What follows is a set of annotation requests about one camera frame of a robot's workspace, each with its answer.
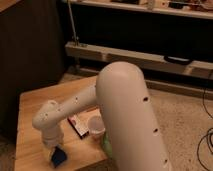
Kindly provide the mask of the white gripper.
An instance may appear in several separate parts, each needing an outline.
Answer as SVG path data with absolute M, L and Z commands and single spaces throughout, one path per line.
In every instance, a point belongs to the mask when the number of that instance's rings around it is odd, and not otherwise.
M 42 139 L 43 143 L 43 151 L 45 154 L 52 154 L 55 151 L 56 147 L 63 146 L 63 138 L 62 137 L 44 137 Z

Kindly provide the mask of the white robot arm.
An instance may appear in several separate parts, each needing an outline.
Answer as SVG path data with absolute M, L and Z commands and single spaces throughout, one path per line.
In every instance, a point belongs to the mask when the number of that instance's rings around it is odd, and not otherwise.
M 62 103 L 48 100 L 34 115 L 45 146 L 59 145 L 59 123 L 99 108 L 119 171 L 173 171 L 143 72 L 128 62 L 105 66 L 96 80 Z

